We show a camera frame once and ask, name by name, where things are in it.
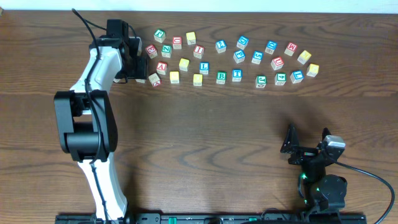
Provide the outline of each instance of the wooden table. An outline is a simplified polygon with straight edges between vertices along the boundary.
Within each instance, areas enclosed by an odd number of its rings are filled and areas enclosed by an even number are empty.
[[[158,61],[169,71],[180,58],[191,60],[179,85],[152,88],[132,80],[113,85],[110,100],[119,131],[116,161],[119,180],[131,204],[165,213],[261,212],[269,207],[302,208],[296,190],[299,166],[279,152],[287,125],[294,122],[301,143],[316,146],[324,127],[347,144],[341,162],[366,169],[398,189],[398,16],[369,14],[248,14],[176,12],[81,12],[105,26],[110,18],[130,23],[144,46],[154,44]],[[160,54],[153,33],[183,36],[183,50]],[[0,17],[0,217],[1,223],[52,223],[59,213],[93,213],[95,205],[80,168],[61,151],[53,96],[68,90],[88,61],[91,37],[72,12],[4,11]],[[95,35],[102,30],[93,29]],[[185,33],[195,31],[206,48],[193,57]],[[249,38],[246,60],[233,60],[240,35]],[[224,39],[227,51],[217,54]],[[273,56],[252,64],[255,50],[278,42]],[[284,55],[288,42],[298,45]],[[282,71],[307,66],[301,51],[320,65],[317,77],[299,84],[274,85],[272,57],[285,60]],[[192,85],[199,62],[210,62],[203,86]],[[231,82],[241,68],[243,80]],[[217,85],[218,70],[228,72]],[[265,89],[255,89],[265,74]],[[348,180],[346,212],[363,212],[369,223],[390,200],[375,179],[333,165],[329,174]],[[393,208],[385,223],[395,223]]]

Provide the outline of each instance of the yellow cube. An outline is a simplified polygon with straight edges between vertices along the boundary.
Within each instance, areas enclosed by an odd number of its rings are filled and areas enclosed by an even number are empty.
[[[203,81],[203,75],[202,74],[194,74],[193,75],[193,85],[194,86],[201,86]]]
[[[307,75],[311,77],[315,77],[318,74],[319,65],[310,64],[307,68]]]
[[[298,56],[298,61],[302,64],[305,64],[311,57],[310,52],[307,52],[306,50],[303,51],[303,53]]]
[[[170,72],[170,83],[173,83],[173,84],[180,83],[180,73],[179,72]]]
[[[197,37],[195,36],[195,32],[187,33],[187,42],[188,42],[188,45],[197,43]]]
[[[188,67],[189,67],[189,60],[181,58],[181,60],[180,60],[180,70],[187,72],[188,71]]]

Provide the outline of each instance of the toy block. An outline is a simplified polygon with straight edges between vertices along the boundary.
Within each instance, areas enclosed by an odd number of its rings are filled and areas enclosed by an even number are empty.
[[[282,60],[282,57],[277,57],[277,58],[274,58],[274,59],[272,59],[272,62],[271,62],[271,66],[272,66],[272,68],[274,69],[274,70],[278,70],[278,69],[281,69],[283,66],[284,66],[284,61]]]
[[[161,75],[166,75],[167,64],[164,62],[159,62],[156,66],[156,72]]]
[[[208,75],[209,74],[209,63],[208,62],[200,62],[200,67],[199,67],[199,73],[203,75]]]
[[[267,47],[266,47],[266,53],[269,53],[269,54],[272,55],[274,53],[275,49],[276,49],[276,46],[278,46],[277,42],[274,42],[272,40],[268,41],[268,44],[267,44]]]
[[[234,59],[235,59],[236,63],[243,62],[244,58],[245,58],[245,54],[244,54],[243,50],[239,50],[239,51],[234,53]]]
[[[289,43],[285,49],[285,54],[292,56],[297,49],[297,45]]]
[[[315,77],[316,75],[318,75],[318,71],[319,71],[319,65],[315,65],[315,64],[310,64],[307,68],[307,75],[311,76],[311,77]]]
[[[182,49],[182,37],[173,37],[173,48]]]
[[[249,39],[245,36],[241,36],[238,40],[238,43],[236,43],[236,46],[239,47],[240,49],[244,50],[246,46],[249,43]]]
[[[303,81],[303,78],[304,78],[304,75],[301,70],[292,72],[292,74],[290,75],[290,79],[291,79],[292,83],[299,83],[299,82]]]
[[[195,32],[187,33],[187,43],[188,45],[197,44],[197,37],[195,36]]]
[[[170,83],[172,84],[180,83],[180,72],[170,72]]]
[[[184,71],[184,72],[187,72],[188,71],[188,67],[189,67],[189,60],[181,58],[181,60],[180,60],[180,70]]]
[[[226,81],[226,72],[217,72],[217,84],[225,84]]]
[[[242,80],[243,72],[240,69],[232,70],[232,82],[240,82]]]
[[[201,59],[203,57],[203,54],[205,54],[205,48],[196,45],[195,48],[193,49],[193,56]]]
[[[311,57],[310,52],[307,52],[306,50],[304,50],[300,54],[300,56],[298,56],[297,60],[304,65],[310,59],[310,57]]]
[[[154,58],[157,56],[157,50],[156,47],[153,46],[152,44],[150,46],[148,46],[147,48],[145,48],[148,56],[150,57],[150,59]]]
[[[161,29],[157,29],[155,31],[154,37],[156,41],[163,43],[163,41],[166,39],[166,32]]]
[[[285,85],[285,83],[286,83],[286,74],[285,73],[276,73],[275,85]]]
[[[203,81],[202,74],[193,74],[193,85],[194,86],[201,86],[202,81]]]
[[[163,47],[162,47],[162,56],[163,57],[172,57],[172,46],[163,45]]]
[[[218,53],[223,53],[226,51],[226,43],[224,40],[219,40],[216,42],[216,50]]]
[[[256,63],[256,64],[260,64],[261,63],[261,60],[262,60],[262,56],[263,56],[264,54],[262,53],[262,52],[259,52],[259,51],[255,51],[254,53],[253,53],[253,58],[251,59],[251,63]]]
[[[150,84],[152,84],[153,87],[157,87],[158,85],[160,85],[162,83],[162,81],[160,80],[160,78],[157,76],[156,73],[149,75],[148,79],[150,81]]]
[[[146,81],[146,80],[141,80],[141,79],[138,79],[138,78],[136,79],[136,82],[142,83],[142,84],[145,84],[145,81]]]
[[[256,88],[264,88],[267,84],[267,77],[265,75],[259,75],[256,78]]]

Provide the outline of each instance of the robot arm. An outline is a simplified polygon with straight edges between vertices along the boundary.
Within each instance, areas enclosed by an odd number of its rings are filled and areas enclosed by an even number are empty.
[[[96,43],[99,45],[99,60],[95,64],[97,50],[95,45],[91,44],[90,59],[80,79],[70,91],[56,93],[55,113],[62,150],[70,153],[85,173],[94,196],[96,217],[105,220],[107,216],[110,220],[117,220],[124,218],[126,214],[127,199],[120,188],[114,165],[113,153],[118,142],[118,130],[108,94],[113,82],[122,78],[126,81],[135,78],[146,79],[147,61],[140,57],[141,39],[128,37],[128,24],[124,21],[108,20],[106,35],[96,39]],[[100,130],[96,122],[76,122],[73,119],[83,114],[91,114],[85,80],[92,68],[88,83]],[[103,141],[97,151],[99,131]],[[95,157],[98,160],[92,166],[90,162]]]

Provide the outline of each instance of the table surface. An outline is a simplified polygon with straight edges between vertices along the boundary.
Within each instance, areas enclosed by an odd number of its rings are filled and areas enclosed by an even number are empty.
[[[398,16],[370,14],[81,12],[105,26],[110,18],[130,23],[144,46],[162,44],[153,33],[166,31],[164,44],[183,36],[183,49],[158,61],[169,71],[180,58],[191,60],[180,84],[152,88],[134,80],[113,85],[110,100],[119,131],[115,153],[123,192],[131,204],[165,213],[261,212],[304,206],[297,193],[299,166],[280,154],[287,125],[294,122],[301,143],[316,146],[324,127],[346,141],[340,162],[371,171],[398,189]],[[52,223],[59,213],[93,213],[95,205],[80,168],[64,154],[53,108],[56,91],[68,90],[85,68],[91,37],[67,11],[4,11],[0,17],[0,222]],[[102,30],[93,29],[96,36]],[[205,47],[193,57],[185,33],[195,31]],[[247,59],[235,64],[240,35],[249,38]],[[224,39],[227,51],[216,53]],[[255,50],[278,42],[273,56],[251,63]],[[284,54],[298,45],[293,57]],[[315,77],[275,86],[272,57],[282,56],[290,73],[303,66],[299,53],[320,65]],[[192,85],[199,62],[210,62],[203,86]],[[243,80],[231,82],[241,68]],[[225,85],[216,72],[228,72]],[[265,74],[265,89],[255,89]],[[346,212],[363,212],[375,222],[390,201],[375,179],[332,165],[328,174],[348,181]],[[395,223],[393,208],[386,223]]]

